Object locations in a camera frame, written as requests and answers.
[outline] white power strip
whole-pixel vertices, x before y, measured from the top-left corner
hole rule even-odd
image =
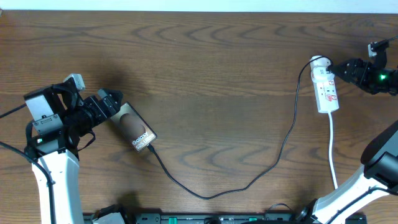
[[[315,98],[317,99],[318,112],[327,113],[329,115],[329,165],[331,178],[333,179],[333,185],[335,186],[335,189],[337,189],[337,178],[335,174],[335,167],[333,166],[333,120],[331,118],[331,112],[339,108],[334,80],[335,74],[327,71],[327,67],[331,65],[329,59],[318,55],[312,57],[311,60],[314,60],[310,63],[311,79],[315,90]]]
[[[319,113],[330,113],[339,108],[334,80],[335,75],[326,70],[330,64],[331,62],[327,58],[320,58],[310,64],[311,79]]]

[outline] white wall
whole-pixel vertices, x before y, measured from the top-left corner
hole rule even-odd
[[[4,10],[398,13],[398,0],[0,0],[0,8]]]

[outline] green component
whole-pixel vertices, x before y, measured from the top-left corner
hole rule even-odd
[[[169,224],[177,224],[177,218],[169,218]]]

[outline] power strip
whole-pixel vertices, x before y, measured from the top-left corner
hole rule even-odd
[[[334,80],[335,75],[326,70],[330,64],[331,62],[327,58],[320,58],[310,63],[311,79],[319,113],[330,113],[339,108]]]

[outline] wood grain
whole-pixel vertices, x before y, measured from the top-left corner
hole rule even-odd
[[[23,94],[81,73],[87,90],[121,90],[159,135],[169,171],[203,195],[241,188],[271,166],[293,117],[297,76],[312,55],[335,63],[367,57],[370,41],[398,31],[398,17],[377,14],[6,11],[0,17],[0,113]],[[388,50],[398,60],[398,44]],[[333,190],[328,118],[318,114],[306,70],[298,117],[279,165],[249,190],[209,201],[171,182],[155,157],[135,153],[110,122],[80,153],[85,212],[121,202],[163,212],[263,212],[284,202],[301,210]],[[359,166],[368,142],[396,118],[396,99],[371,96],[336,80],[338,182]],[[1,120],[2,141],[23,149],[27,110]],[[89,137],[83,138],[82,144]],[[0,149],[0,222],[40,223],[30,164]],[[369,223],[395,223],[398,200],[363,209]]]

